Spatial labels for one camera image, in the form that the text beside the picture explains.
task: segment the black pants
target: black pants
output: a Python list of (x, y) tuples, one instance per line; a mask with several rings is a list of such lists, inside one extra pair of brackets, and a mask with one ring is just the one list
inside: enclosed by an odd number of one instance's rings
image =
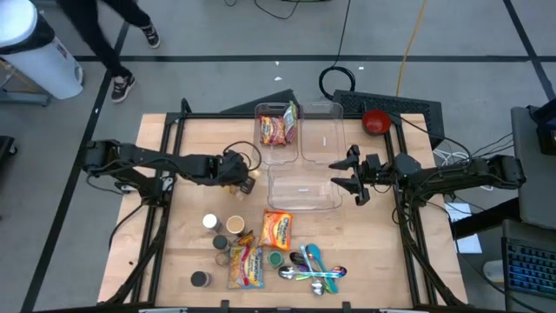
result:
[[(98, 24), (98, 5), (96, 0), (57, 0), (63, 12), (74, 24), (81, 38), (101, 59), (113, 77), (127, 76), (131, 73), (120, 64), (118, 55), (106, 40)], [(150, 25), (150, 17), (133, 0), (103, 0), (123, 19), (137, 27)]]

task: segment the wooden tabletop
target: wooden tabletop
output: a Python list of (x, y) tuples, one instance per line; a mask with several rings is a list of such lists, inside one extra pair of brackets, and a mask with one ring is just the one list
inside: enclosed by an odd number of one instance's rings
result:
[[(404, 117), (421, 128), (426, 128), (422, 115)], [(143, 116), (137, 146), (159, 149), (164, 118), (163, 114)], [(188, 119), (183, 133), (181, 155), (221, 154), (222, 149), (232, 142), (252, 141), (253, 131), (254, 121), (248, 119)], [(360, 120), (344, 120), (344, 131), (346, 148), (351, 144), (358, 144), (363, 156), (377, 153), (383, 163), (387, 161), (383, 137), (366, 135), (361, 130)], [(393, 138), (396, 138), (395, 130), (392, 132)], [(404, 132), (409, 154), (423, 168), (434, 166), (427, 134), (406, 123)], [(399, 150), (395, 140), (394, 147), (397, 153)], [(248, 146), (237, 146), (234, 150), (251, 154)], [(152, 170), (141, 170), (146, 175), (153, 173)], [(258, 240), (263, 211), (268, 207), (268, 179), (265, 170), (260, 171), (253, 193), (242, 201), (220, 187), (196, 186), (179, 179), (175, 185), (170, 212), (156, 305), (219, 307), (221, 300), (229, 300), (231, 307), (340, 308), (344, 301), (349, 301), (353, 308), (412, 307), (400, 229), (391, 220), (394, 209), (393, 192), (381, 194), (372, 188), (369, 192), (371, 201), (362, 207), (355, 205), (352, 196), (345, 195), (342, 205), (337, 209), (295, 214), (292, 248), (299, 250), (299, 243), (315, 243), (321, 248), (323, 260), (328, 267), (341, 265), (347, 268), (347, 275), (337, 280), (340, 290), (338, 294), (316, 297), (311, 292), (309, 281), (288, 281), (278, 277), (266, 258), (271, 251), (269, 248), (264, 248), (263, 251), (265, 287), (261, 290), (228, 290), (228, 268), (220, 267), (214, 262), (218, 252), (212, 246), (215, 233), (203, 228), (202, 217), (210, 212), (225, 222), (230, 216), (242, 216), (248, 229), (254, 230)], [(431, 201), (444, 205), (439, 195)], [(129, 214), (138, 204), (138, 195), (124, 196), (118, 220)], [(420, 211), (431, 264), (453, 293), (466, 302), (467, 295), (446, 213), (432, 205), (421, 208)], [(133, 270), (146, 216), (147, 210), (141, 210), (116, 233), (99, 301), (112, 296)], [(423, 275), (417, 262), (415, 268), (420, 300), (426, 303)], [(213, 282), (209, 287), (196, 288), (191, 285), (189, 279), (197, 270), (212, 274)], [(142, 299), (147, 297), (150, 274), (149, 266), (143, 279)]]

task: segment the person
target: person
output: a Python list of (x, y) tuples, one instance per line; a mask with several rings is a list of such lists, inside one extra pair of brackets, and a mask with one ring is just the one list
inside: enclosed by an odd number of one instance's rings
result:
[[(137, 6), (134, 0), (103, 1), (120, 14), (126, 22), (142, 30), (151, 48), (156, 49), (160, 46), (160, 37), (150, 17)], [(111, 73), (114, 81), (112, 101), (120, 103), (125, 100), (136, 80), (131, 72), (122, 66), (118, 55), (106, 40), (98, 24), (98, 3), (96, 0), (57, 0), (57, 2), (76, 27), (83, 41), (87, 43)]]

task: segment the spoon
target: spoon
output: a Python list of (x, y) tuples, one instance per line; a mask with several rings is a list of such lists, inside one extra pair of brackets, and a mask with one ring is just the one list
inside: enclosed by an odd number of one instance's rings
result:
[[(309, 257), (307, 256), (307, 252), (305, 251), (305, 244), (300, 243), (299, 247), (301, 249), (301, 253), (303, 254), (303, 258), (305, 258), (305, 262), (309, 267), (309, 272), (313, 273), (311, 262), (309, 262)], [(313, 277), (313, 282), (311, 283), (311, 287), (313, 287), (313, 293), (316, 294), (317, 296), (324, 295), (324, 286), (322, 285), (321, 280), (319, 280), (318, 278)]]
[(304, 276), (318, 276), (318, 277), (330, 277), (330, 278), (341, 278), (341, 273), (333, 273), (333, 272), (298, 272), (294, 270), (293, 266), (281, 266), (278, 269), (278, 275), (282, 278), (292, 279), (294, 276), (297, 275), (304, 275)]
[[(340, 277), (344, 277), (348, 273), (348, 269), (346, 269), (343, 266), (334, 266), (329, 271), (329, 273), (338, 273), (338, 274), (340, 274)], [(308, 279), (308, 278), (311, 278), (311, 276), (308, 275), (308, 273), (302, 273), (301, 275), (296, 276), (295, 280), (305, 280), (305, 279)]]
[(297, 265), (297, 269), (300, 271), (308, 272), (309, 267), (305, 263), (305, 258), (299, 252), (292, 252), (289, 254), (289, 259), (293, 264)]
[[(306, 254), (309, 254), (311, 258), (313, 258), (317, 262), (317, 264), (319, 264), (321, 271), (323, 272), (327, 271), (326, 267), (324, 266), (324, 262), (322, 261), (321, 250), (319, 249), (319, 247), (317, 247), (316, 244), (310, 243), (307, 245), (306, 249), (307, 251), (303, 251), (305, 252), (304, 256)], [(332, 290), (332, 293), (338, 293), (338, 286), (336, 286), (336, 283), (332, 279), (324, 278), (324, 281), (326, 282), (328, 287)]]

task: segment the gray floor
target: gray floor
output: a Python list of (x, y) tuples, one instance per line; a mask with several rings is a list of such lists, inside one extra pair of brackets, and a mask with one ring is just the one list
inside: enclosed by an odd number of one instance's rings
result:
[[(77, 56), (92, 55), (59, 9), (38, 1), (57, 35)], [(286, 15), (293, 4), (260, 0)], [(147, 47), (141, 31), (130, 28), (123, 56), (333, 55), (341, 35), (345, 0), (303, 3), (287, 21), (259, 11), (252, 1), (141, 0), (162, 35), (158, 50)], [(551, 0), (513, 0), (533, 47), (556, 55)], [(353, 0), (344, 55), (402, 55), (420, 2)], [(101, 25), (116, 42), (122, 20), (105, 6)], [(430, 0), (412, 55), (526, 56), (502, 1)], [(144, 113), (176, 111), (186, 97), (194, 111), (217, 112), (291, 88), (302, 102), (324, 101), (317, 78), (330, 62), (128, 62), (137, 85), (123, 104), (105, 99), (94, 138), (134, 142)], [(357, 90), (394, 95), (399, 63), (340, 63), (354, 72)], [(556, 80), (556, 63), (542, 64)], [(0, 134), (14, 136), (19, 154), (0, 181), (0, 308), (19, 311), (75, 160), (96, 100), (104, 68), (83, 62), (86, 84), (77, 97), (48, 108), (0, 107)], [(345, 77), (330, 74), (328, 90), (348, 88)], [(402, 97), (442, 102), (447, 136), (475, 150), (511, 129), (509, 109), (547, 101), (531, 63), (408, 63)], [(36, 310), (92, 305), (108, 255), (107, 241), (121, 199), (78, 184), (37, 299)], [(463, 190), (470, 202), (489, 207), (515, 196), (508, 191)], [(464, 256), (476, 268), (500, 258), (500, 230), (480, 235), (484, 253)], [(503, 297), (461, 263), (471, 303), (503, 309)]]

